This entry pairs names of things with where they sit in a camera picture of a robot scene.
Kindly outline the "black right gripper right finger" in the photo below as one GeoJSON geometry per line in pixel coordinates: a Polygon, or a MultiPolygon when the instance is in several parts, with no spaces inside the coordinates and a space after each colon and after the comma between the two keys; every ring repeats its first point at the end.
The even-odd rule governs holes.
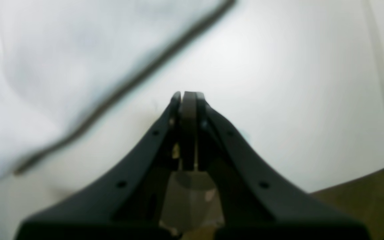
{"type": "Polygon", "coordinates": [[[216,240],[368,240],[367,228],[267,164],[203,93],[183,96],[183,170],[208,173],[224,226],[216,240]]]}

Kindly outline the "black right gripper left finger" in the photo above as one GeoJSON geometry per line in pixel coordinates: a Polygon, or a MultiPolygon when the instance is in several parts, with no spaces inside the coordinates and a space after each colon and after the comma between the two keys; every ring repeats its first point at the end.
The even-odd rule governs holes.
{"type": "Polygon", "coordinates": [[[172,240],[159,225],[167,183],[178,162],[181,94],[115,167],[67,199],[24,220],[17,240],[172,240]]]}

